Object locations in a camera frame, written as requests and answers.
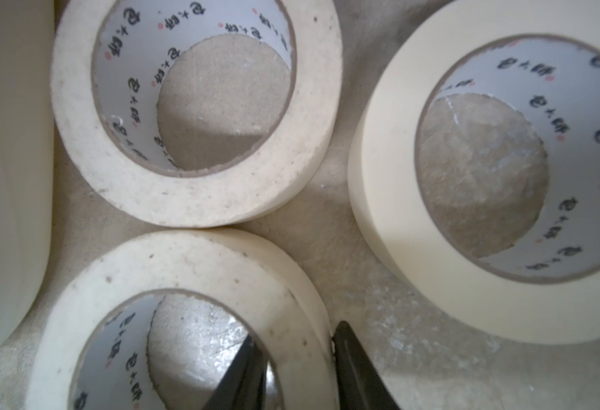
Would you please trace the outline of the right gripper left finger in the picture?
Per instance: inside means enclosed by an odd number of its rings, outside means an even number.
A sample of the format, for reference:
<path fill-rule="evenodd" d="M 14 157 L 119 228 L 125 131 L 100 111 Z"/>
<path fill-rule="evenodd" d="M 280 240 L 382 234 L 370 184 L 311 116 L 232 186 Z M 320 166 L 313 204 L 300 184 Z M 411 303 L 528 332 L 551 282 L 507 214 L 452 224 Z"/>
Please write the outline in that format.
<path fill-rule="evenodd" d="M 266 396 L 268 358 L 251 336 L 245 338 L 204 410 L 261 410 Z"/>

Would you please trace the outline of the masking tape roll six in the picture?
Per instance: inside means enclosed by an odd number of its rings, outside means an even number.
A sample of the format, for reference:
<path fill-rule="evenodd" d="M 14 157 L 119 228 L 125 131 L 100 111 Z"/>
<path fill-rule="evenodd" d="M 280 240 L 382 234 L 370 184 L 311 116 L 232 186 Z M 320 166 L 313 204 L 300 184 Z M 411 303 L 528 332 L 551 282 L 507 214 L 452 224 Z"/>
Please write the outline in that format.
<path fill-rule="evenodd" d="M 327 309 L 275 244 L 240 230 L 168 230 L 96 259 L 61 294 L 35 356 L 28 409 L 162 409 L 148 336 L 168 293 L 230 311 L 272 361 L 288 409 L 335 409 L 338 382 Z"/>

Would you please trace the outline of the masking tape roll seven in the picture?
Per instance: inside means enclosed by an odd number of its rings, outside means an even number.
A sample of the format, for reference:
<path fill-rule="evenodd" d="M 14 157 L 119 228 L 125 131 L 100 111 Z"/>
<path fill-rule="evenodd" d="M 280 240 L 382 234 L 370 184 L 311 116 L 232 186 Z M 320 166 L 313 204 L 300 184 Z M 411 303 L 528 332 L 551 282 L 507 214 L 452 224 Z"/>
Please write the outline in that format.
<path fill-rule="evenodd" d="M 158 128 L 163 82 L 185 51 L 221 35 L 271 47 L 291 71 L 276 128 L 239 159 L 191 172 Z M 220 227 L 290 201 L 327 151 L 343 77 L 330 1 L 71 1 L 52 55 L 64 146 L 107 202 L 163 227 Z"/>

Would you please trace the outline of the white plastic storage box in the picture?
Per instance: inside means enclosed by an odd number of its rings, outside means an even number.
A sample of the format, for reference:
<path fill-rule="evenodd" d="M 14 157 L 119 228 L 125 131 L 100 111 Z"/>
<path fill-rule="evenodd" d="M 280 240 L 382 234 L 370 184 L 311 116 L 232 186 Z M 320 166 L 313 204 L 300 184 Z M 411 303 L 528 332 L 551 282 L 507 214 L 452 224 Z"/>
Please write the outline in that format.
<path fill-rule="evenodd" d="M 51 247 L 52 1 L 0 1 L 0 345 L 29 311 Z"/>

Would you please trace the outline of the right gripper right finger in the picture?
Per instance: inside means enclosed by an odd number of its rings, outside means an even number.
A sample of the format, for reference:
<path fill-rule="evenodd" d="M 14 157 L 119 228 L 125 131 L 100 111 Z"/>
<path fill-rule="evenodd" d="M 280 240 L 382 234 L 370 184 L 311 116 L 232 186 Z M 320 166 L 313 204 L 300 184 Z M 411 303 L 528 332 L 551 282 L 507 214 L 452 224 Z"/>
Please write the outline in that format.
<path fill-rule="evenodd" d="M 399 410 L 348 322 L 339 322 L 332 341 L 340 408 Z"/>

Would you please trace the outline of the masking tape roll ten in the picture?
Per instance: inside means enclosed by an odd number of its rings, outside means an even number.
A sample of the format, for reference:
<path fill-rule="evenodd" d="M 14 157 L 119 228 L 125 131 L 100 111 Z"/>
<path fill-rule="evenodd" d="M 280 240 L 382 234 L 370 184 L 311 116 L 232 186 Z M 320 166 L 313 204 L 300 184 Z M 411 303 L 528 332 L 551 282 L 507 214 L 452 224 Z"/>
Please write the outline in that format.
<path fill-rule="evenodd" d="M 544 143 L 549 190 L 515 245 L 472 261 L 421 196 L 416 135 L 434 98 L 477 93 Z M 356 222 L 399 278 L 463 323 L 525 343 L 600 338 L 600 1 L 455 1 L 382 74 L 348 165 Z"/>

